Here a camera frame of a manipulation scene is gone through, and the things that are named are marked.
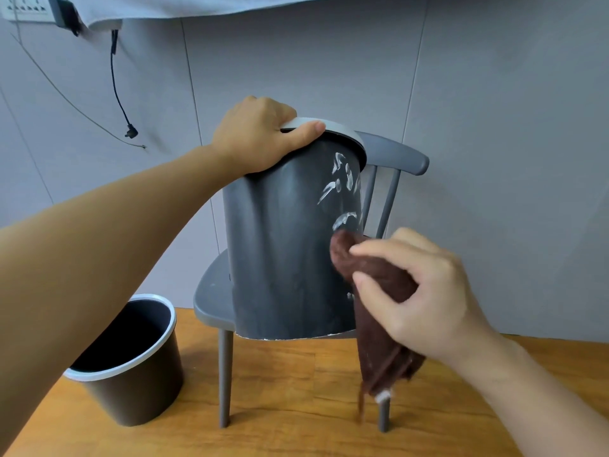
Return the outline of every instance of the power outlet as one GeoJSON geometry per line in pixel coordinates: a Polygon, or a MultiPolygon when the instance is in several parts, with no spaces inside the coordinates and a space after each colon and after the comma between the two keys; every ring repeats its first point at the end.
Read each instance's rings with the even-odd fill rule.
{"type": "Polygon", "coordinates": [[[55,18],[50,10],[49,0],[2,0],[0,2],[2,17],[19,22],[52,22],[55,18]]]}

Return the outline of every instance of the chair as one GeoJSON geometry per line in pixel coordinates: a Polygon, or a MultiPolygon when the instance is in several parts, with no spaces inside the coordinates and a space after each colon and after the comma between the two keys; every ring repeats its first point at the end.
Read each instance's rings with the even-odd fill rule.
{"type": "MultiPolygon", "coordinates": [[[[377,168],[385,167],[394,170],[389,186],[385,206],[377,228],[377,238],[382,238],[387,228],[393,200],[398,190],[402,171],[420,176],[427,171],[429,158],[419,151],[390,139],[358,131],[366,148],[368,165],[372,165],[370,182],[366,189],[363,206],[363,226],[370,212],[372,193],[377,177],[377,168]]],[[[228,251],[225,250],[209,266],[194,295],[194,311],[204,324],[218,329],[219,350],[219,419],[220,428],[229,423],[230,397],[232,384],[232,339],[234,335],[234,311],[232,308],[232,285],[228,264],[228,251]]],[[[355,331],[332,335],[324,338],[355,338],[355,331]]],[[[389,430],[390,400],[379,404],[378,429],[383,433],[389,430]]]]}

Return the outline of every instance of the brown towel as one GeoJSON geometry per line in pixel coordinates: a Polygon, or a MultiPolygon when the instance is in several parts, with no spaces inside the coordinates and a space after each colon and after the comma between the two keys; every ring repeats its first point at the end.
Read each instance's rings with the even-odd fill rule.
{"type": "Polygon", "coordinates": [[[358,410],[363,421],[363,398],[365,394],[377,398],[381,392],[388,397],[390,388],[400,378],[410,380],[421,368],[425,356],[409,350],[394,341],[383,327],[362,305],[353,285],[353,273],[361,271],[378,282],[383,291],[397,302],[406,301],[416,291],[417,283],[410,274],[383,258],[354,256],[349,253],[352,245],[369,237],[340,230],[330,241],[330,257],[336,270],[353,286],[355,297],[355,325],[357,351],[362,372],[358,410]]]}

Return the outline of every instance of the trash can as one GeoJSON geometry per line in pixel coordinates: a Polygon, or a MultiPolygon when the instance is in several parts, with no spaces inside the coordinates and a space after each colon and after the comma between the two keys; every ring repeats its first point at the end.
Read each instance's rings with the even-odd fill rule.
{"type": "MultiPolygon", "coordinates": [[[[283,131],[306,121],[297,118],[283,131]]],[[[340,228],[362,231],[360,136],[336,122],[310,145],[223,189],[235,331],[315,338],[355,329],[350,287],[328,252],[340,228]]]]}
{"type": "Polygon", "coordinates": [[[118,424],[149,422],[184,383],[175,322],[169,300],[134,295],[64,376],[82,382],[118,424]]]}

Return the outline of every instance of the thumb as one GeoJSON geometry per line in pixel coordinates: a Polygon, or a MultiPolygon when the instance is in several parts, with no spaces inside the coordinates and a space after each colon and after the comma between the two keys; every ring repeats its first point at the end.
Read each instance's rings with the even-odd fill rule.
{"type": "Polygon", "coordinates": [[[290,151],[292,151],[312,143],[318,137],[320,137],[325,130],[325,123],[313,121],[303,123],[289,133],[281,133],[279,136],[282,143],[287,146],[290,151]]]}
{"type": "Polygon", "coordinates": [[[398,321],[396,311],[398,303],[393,301],[372,277],[360,271],[353,273],[353,282],[357,287],[359,298],[368,312],[393,337],[393,328],[398,321]]]}

